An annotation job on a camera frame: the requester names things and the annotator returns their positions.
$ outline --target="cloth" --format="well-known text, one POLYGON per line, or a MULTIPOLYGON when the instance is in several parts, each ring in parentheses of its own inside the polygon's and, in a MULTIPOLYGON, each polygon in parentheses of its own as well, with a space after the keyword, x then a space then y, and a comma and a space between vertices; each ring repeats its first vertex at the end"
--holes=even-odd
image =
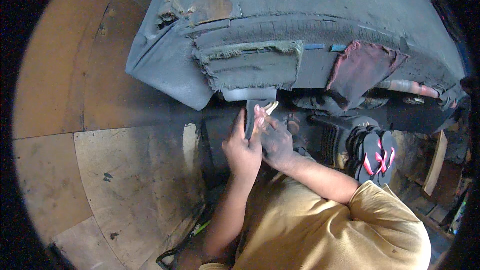
MULTIPOLYGON (((348 206, 279 174, 255 185, 232 269, 427 269, 423 223, 385 184, 363 183, 348 206)), ((229 269, 205 264, 200 270, 229 269)))
POLYGON ((192 52, 213 91, 276 87, 290 91, 297 81, 302 40, 240 43, 192 52))
POLYGON ((333 91, 332 97, 347 111, 408 57, 381 44, 353 41, 338 55, 326 89, 333 91))

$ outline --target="human hand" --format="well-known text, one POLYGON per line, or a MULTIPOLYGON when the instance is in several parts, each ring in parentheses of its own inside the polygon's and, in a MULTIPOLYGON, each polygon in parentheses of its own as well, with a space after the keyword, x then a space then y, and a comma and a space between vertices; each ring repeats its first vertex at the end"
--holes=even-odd
POLYGON ((255 180, 262 163, 262 144, 260 127, 265 118, 259 114, 260 107, 255 106, 255 121, 250 140, 245 139, 245 109, 241 109, 232 123, 228 138, 223 141, 222 149, 230 165, 231 173, 237 178, 255 180))
POLYGON ((264 108, 255 110, 255 118, 257 117, 265 118, 260 137, 264 149, 262 158, 272 168, 285 173, 297 155, 293 151, 292 135, 286 125, 269 116, 264 108))

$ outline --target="pair of flip-flops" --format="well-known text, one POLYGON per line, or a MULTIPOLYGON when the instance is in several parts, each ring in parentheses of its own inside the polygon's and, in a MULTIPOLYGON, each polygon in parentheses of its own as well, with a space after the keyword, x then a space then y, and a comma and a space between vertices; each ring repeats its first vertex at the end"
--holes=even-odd
POLYGON ((355 179, 360 183, 371 180, 379 186, 390 182, 396 147, 390 131, 376 125, 357 126, 346 142, 355 179))

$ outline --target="wooden floor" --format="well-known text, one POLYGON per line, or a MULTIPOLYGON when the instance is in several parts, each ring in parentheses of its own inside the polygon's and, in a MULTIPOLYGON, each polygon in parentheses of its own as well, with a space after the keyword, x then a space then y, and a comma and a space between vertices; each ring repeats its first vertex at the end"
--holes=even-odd
POLYGON ((45 245, 78 269, 158 269, 203 201, 201 113, 125 74, 145 12, 134 0, 52 0, 19 75, 24 198, 45 245))

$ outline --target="t-shirt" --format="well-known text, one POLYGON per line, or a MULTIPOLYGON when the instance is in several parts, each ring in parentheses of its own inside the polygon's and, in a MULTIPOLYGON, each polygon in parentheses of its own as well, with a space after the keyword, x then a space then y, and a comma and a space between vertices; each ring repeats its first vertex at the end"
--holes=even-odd
MULTIPOLYGON (((232 269, 427 269, 423 223, 385 184, 363 183, 348 205, 283 174, 252 190, 232 269)), ((208 263, 200 270, 230 269, 208 263)))

